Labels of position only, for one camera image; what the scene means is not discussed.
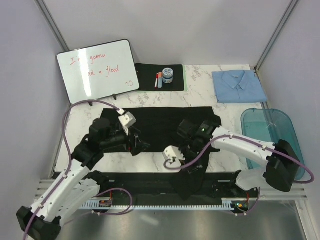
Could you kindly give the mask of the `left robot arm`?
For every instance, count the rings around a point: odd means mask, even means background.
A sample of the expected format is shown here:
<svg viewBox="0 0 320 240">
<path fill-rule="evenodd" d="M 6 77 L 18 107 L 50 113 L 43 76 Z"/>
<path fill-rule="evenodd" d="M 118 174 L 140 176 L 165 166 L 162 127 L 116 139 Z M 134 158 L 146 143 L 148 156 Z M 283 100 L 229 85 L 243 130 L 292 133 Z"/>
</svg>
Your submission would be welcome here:
<svg viewBox="0 0 320 240">
<path fill-rule="evenodd" d="M 93 168 L 110 149 L 123 146 L 136 156 L 150 147 L 139 139 L 136 121 L 130 112 L 119 116 L 116 124 L 102 117 L 93 121 L 88 134 L 69 153 L 66 169 L 36 202 L 17 211 L 24 239 L 55 240 L 66 220 L 87 200 L 109 193 L 106 178 Z"/>
</svg>

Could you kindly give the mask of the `black long sleeve shirt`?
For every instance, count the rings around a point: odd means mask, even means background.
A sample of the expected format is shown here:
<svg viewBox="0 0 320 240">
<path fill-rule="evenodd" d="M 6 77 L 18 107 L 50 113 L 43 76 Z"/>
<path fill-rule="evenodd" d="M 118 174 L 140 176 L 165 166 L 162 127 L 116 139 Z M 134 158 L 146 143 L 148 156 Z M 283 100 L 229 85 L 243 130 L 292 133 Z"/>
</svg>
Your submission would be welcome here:
<svg viewBox="0 0 320 240">
<path fill-rule="evenodd" d="M 168 146 L 178 147 L 183 143 L 177 130 L 183 120 L 188 120 L 195 125 L 201 125 L 204 121 L 212 121 L 218 126 L 222 124 L 221 118 L 215 115 L 212 107 L 144 107 L 127 108 L 137 122 L 134 127 L 140 133 L 143 141 L 151 145 L 147 153 L 161 153 Z M 180 170 L 179 173 L 206 173 L 209 165 L 210 153 L 218 152 L 217 149 L 208 147 L 202 157 L 191 167 Z"/>
</svg>

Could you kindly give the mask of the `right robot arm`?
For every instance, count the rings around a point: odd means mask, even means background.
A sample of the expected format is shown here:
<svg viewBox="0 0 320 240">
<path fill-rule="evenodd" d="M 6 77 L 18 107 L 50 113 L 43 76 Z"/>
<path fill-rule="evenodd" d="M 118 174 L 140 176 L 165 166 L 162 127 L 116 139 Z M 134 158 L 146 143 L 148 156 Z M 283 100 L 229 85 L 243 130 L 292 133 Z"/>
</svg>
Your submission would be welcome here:
<svg viewBox="0 0 320 240">
<path fill-rule="evenodd" d="M 188 163 L 194 160 L 205 146 L 209 146 L 258 164 L 258 168 L 237 173 L 235 181 L 229 184 L 229 191 L 235 197 L 240 197 L 263 183 L 288 193 L 300 168 L 295 151 L 289 142 L 282 139 L 277 143 L 256 140 L 235 134 L 208 120 L 196 125 L 185 119 L 177 128 L 177 134 L 182 138 L 179 149 Z"/>
</svg>

